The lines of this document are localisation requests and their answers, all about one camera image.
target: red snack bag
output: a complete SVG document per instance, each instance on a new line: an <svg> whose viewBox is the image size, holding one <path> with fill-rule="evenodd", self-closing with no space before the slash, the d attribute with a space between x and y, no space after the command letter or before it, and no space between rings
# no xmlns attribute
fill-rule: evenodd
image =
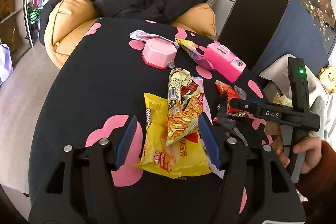
<svg viewBox="0 0 336 224"><path fill-rule="evenodd" d="M224 84L223 82L216 80L216 87L221 95L224 91L227 93L227 115L243 117L246 115L246 111L235 109L230 107L230 100L232 98L241 99L238 93L230 85Z"/></svg>

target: hand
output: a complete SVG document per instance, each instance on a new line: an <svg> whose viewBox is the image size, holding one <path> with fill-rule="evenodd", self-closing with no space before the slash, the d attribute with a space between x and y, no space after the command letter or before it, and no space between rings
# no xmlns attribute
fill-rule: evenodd
<svg viewBox="0 0 336 224"><path fill-rule="evenodd" d="M271 143L271 147L274 149L275 153L278 155L279 160L287 167L289 164L289 158L283 152L283 141L282 136L279 135L278 138ZM301 174L306 174L310 172L321 160L322 141L320 137L313 137L310 133L308 138L303 139L298 144L294 145L293 152L295 154L299 154L302 152L306 152L306 158L304 160Z"/></svg>

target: snack wrapper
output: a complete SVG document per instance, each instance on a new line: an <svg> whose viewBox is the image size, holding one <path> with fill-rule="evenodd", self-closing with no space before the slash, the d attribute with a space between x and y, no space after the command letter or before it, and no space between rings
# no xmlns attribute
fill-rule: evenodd
<svg viewBox="0 0 336 224"><path fill-rule="evenodd" d="M141 161L135 166L172 179L211 173L199 133L195 132L192 139L181 138L167 147L167 99L149 93L144 97L147 135Z"/></svg>
<svg viewBox="0 0 336 224"><path fill-rule="evenodd" d="M132 39L135 39L135 40L140 40L142 42L146 42L147 40L155 38L155 37L161 38L163 40L166 40L166 41L172 43L175 46L175 48L180 47L179 44L176 41L169 40L169 39L167 39L165 37L162 37L158 34L146 33L142 30L136 30L136 31L129 34L129 38L132 38Z"/></svg>
<svg viewBox="0 0 336 224"><path fill-rule="evenodd" d="M175 41L181 45L182 49L184 49L198 65L205 69L215 70L213 65L196 50L194 42L191 40L179 39L177 37L175 37Z"/></svg>
<svg viewBox="0 0 336 224"><path fill-rule="evenodd" d="M190 72L173 69L168 82L167 146L198 131L198 116L203 112L203 92L192 81Z"/></svg>
<svg viewBox="0 0 336 224"><path fill-rule="evenodd" d="M227 117L228 103L227 93L224 91L217 100L217 111L213 119L215 126L221 126L225 132L230 132L237 124L237 121Z"/></svg>
<svg viewBox="0 0 336 224"><path fill-rule="evenodd" d="M228 116L234 116L234 117L246 116L246 111L230 107L230 100L232 98L241 99L241 97L238 95L237 91L233 87L231 87L230 85L224 84L223 82L219 80L216 80L216 87L220 95L222 95L223 92L226 92L227 94L227 115Z"/></svg>
<svg viewBox="0 0 336 224"><path fill-rule="evenodd" d="M204 85L203 85L203 78L202 77L194 77L192 76L191 79L197 84L199 85L199 87L201 88L202 92L203 92L203 112L205 112L205 114L207 115L207 117L209 118L209 121L211 122L211 112L210 112L210 107L209 107L209 103L207 98L205 97L205 93L204 93Z"/></svg>

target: red sleeve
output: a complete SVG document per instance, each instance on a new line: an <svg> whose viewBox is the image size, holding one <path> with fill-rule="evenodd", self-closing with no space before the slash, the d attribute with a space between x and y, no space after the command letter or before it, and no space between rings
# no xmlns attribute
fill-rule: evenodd
<svg viewBox="0 0 336 224"><path fill-rule="evenodd" d="M335 210L330 205L336 204L336 152L327 142L322 141L320 163L309 173L300 175L296 188L308 199L304 203L307 216L321 209L325 213Z"/></svg>

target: pink plastic box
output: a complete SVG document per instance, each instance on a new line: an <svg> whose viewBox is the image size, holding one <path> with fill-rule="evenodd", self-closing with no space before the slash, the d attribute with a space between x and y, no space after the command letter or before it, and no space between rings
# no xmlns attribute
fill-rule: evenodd
<svg viewBox="0 0 336 224"><path fill-rule="evenodd" d="M209 44L203 56L231 83L238 79L246 67L227 47L218 43Z"/></svg>
<svg viewBox="0 0 336 224"><path fill-rule="evenodd" d="M151 38L146 41L142 58L147 65L158 69L166 69L168 63L174 61L177 53L175 46L161 38Z"/></svg>

